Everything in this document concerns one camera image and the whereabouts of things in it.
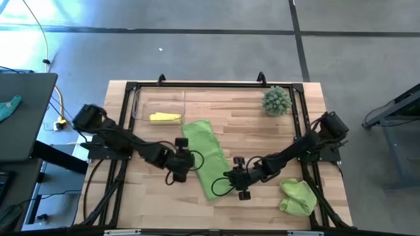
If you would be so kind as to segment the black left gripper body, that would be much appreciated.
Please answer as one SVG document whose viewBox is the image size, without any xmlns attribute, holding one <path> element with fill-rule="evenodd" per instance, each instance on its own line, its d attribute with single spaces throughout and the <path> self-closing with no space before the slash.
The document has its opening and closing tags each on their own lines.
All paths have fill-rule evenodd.
<svg viewBox="0 0 420 236">
<path fill-rule="evenodd" d="M 175 174 L 187 175 L 194 167 L 195 157 L 189 149 L 178 149 L 165 163 L 165 167 Z"/>
</svg>

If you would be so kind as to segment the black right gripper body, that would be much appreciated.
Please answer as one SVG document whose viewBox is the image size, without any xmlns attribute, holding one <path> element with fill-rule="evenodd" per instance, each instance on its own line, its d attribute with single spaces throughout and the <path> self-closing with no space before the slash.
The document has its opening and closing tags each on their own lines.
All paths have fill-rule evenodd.
<svg viewBox="0 0 420 236">
<path fill-rule="evenodd" d="M 225 177 L 235 190 L 245 191 L 264 177 L 263 166 L 257 163 L 252 168 L 247 168 L 246 165 L 237 164 L 232 170 L 225 172 Z"/>
</svg>

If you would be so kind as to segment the yellow microfiber towel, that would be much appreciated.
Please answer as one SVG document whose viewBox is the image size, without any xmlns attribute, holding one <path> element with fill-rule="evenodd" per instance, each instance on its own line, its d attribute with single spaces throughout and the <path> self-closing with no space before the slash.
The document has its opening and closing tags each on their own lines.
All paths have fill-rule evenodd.
<svg viewBox="0 0 420 236">
<path fill-rule="evenodd" d="M 156 112 L 149 116 L 153 125 L 180 125 L 182 116 L 174 113 Z"/>
</svg>

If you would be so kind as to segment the clear plastic basket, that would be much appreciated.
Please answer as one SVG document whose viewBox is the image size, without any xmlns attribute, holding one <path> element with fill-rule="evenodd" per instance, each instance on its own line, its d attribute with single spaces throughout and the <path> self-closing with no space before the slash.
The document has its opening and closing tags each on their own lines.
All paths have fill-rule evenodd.
<svg viewBox="0 0 420 236">
<path fill-rule="evenodd" d="M 132 117 L 144 124 L 153 125 L 149 116 L 156 112 L 180 114 L 182 124 L 186 113 L 186 92 L 177 89 L 146 87 L 136 91 Z"/>
</svg>

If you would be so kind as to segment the light green microfiber towel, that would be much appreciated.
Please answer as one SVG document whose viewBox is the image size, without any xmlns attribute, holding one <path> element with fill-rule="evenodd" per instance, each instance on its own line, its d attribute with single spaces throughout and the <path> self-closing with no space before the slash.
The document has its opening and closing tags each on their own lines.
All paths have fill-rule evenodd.
<svg viewBox="0 0 420 236">
<path fill-rule="evenodd" d="M 279 209 L 293 216 L 310 216 L 317 204 L 317 198 L 309 184 L 289 178 L 280 182 L 280 189 L 285 193 L 285 198 L 280 201 Z"/>
</svg>

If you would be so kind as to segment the artificial potted plant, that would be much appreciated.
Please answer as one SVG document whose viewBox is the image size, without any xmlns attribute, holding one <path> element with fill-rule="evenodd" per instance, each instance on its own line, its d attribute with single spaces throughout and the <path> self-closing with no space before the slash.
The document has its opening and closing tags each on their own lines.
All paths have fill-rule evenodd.
<svg viewBox="0 0 420 236">
<path fill-rule="evenodd" d="M 292 101 L 288 92 L 279 86 L 271 86 L 262 98 L 263 110 L 271 116 L 285 115 L 291 108 Z"/>
</svg>

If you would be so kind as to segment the black desk crossbar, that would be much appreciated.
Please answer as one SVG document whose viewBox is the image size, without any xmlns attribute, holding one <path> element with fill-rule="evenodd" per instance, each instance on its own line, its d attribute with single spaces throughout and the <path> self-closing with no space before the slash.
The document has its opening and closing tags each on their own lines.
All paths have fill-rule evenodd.
<svg viewBox="0 0 420 236">
<path fill-rule="evenodd" d="M 31 158 L 38 158 L 62 168 L 86 174 L 88 163 L 40 141 L 35 141 Z"/>
</svg>

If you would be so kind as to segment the dark grey side desk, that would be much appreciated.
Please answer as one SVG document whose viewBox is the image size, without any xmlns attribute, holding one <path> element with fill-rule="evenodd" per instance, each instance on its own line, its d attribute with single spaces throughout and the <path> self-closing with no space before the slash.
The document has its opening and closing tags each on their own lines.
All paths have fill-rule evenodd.
<svg viewBox="0 0 420 236">
<path fill-rule="evenodd" d="M 11 116 L 0 121 L 0 163 L 30 158 L 57 79 L 55 73 L 0 74 L 0 103 L 21 97 Z"/>
</svg>

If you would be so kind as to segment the black grey equipment stand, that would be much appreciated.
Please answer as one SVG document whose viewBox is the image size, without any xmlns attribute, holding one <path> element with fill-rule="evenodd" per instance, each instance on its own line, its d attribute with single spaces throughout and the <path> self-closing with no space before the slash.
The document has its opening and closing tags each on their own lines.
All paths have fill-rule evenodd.
<svg viewBox="0 0 420 236">
<path fill-rule="evenodd" d="M 403 92 L 389 103 L 370 111 L 362 127 L 396 127 L 420 121 L 420 83 Z"/>
</svg>

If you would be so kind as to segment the teal cloth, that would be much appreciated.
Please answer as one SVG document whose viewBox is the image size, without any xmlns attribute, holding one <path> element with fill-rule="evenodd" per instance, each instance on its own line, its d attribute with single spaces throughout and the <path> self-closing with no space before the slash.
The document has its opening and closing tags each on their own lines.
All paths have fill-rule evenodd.
<svg viewBox="0 0 420 236">
<path fill-rule="evenodd" d="M 8 102 L 0 102 L 0 122 L 7 119 L 14 113 L 21 100 L 21 96 L 16 95 Z"/>
</svg>

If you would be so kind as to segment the black aluminium table frame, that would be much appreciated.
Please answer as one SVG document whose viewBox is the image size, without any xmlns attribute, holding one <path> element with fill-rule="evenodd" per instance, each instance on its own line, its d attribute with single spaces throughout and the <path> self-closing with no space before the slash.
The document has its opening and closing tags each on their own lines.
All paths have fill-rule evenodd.
<svg viewBox="0 0 420 236">
<path fill-rule="evenodd" d="M 261 107 L 264 88 L 259 82 L 151 81 L 142 87 L 179 89 L 186 92 L 184 122 L 207 119 L 226 156 L 232 164 L 235 156 L 252 159 L 256 155 L 279 152 L 289 146 L 296 128 L 320 117 L 326 111 L 319 83 L 294 83 L 296 111 L 280 117 L 267 115 Z M 119 228 L 161 229 L 232 229 L 243 231 L 305 230 L 310 218 L 296 217 L 279 209 L 284 193 L 280 182 L 301 180 L 301 164 L 290 161 L 280 175 L 250 188 L 251 199 L 241 201 L 235 192 L 208 201 L 199 178 L 190 173 L 183 184 L 165 184 L 166 172 L 145 163 L 139 155 L 129 161 L 123 185 L 117 226 Z"/>
</svg>

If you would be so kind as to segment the silver edge bracket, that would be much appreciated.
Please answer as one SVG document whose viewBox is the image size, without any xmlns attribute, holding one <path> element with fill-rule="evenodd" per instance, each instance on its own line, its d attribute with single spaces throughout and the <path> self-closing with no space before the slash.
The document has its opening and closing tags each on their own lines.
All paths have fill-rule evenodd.
<svg viewBox="0 0 420 236">
<path fill-rule="evenodd" d="M 322 231 L 301 231 L 301 230 L 293 230 L 288 231 L 287 236 L 325 236 L 324 232 Z"/>
<path fill-rule="evenodd" d="M 139 229 L 110 229 L 105 230 L 103 236 L 142 236 Z"/>
</svg>

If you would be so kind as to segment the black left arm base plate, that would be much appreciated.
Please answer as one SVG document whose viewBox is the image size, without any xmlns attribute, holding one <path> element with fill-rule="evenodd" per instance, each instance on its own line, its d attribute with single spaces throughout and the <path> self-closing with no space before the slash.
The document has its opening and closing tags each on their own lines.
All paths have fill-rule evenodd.
<svg viewBox="0 0 420 236">
<path fill-rule="evenodd" d="M 130 160 L 133 157 L 132 151 L 115 151 L 108 147 L 104 140 L 97 135 L 87 144 L 89 159 L 102 160 Z"/>
</svg>

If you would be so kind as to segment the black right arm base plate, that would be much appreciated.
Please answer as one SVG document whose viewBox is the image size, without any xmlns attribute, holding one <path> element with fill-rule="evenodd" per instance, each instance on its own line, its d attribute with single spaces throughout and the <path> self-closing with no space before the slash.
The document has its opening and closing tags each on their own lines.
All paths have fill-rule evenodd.
<svg viewBox="0 0 420 236">
<path fill-rule="evenodd" d="M 340 161 L 339 148 L 343 145 L 340 139 L 321 139 L 315 144 L 310 144 L 297 159 L 302 162 L 335 162 Z"/>
</svg>

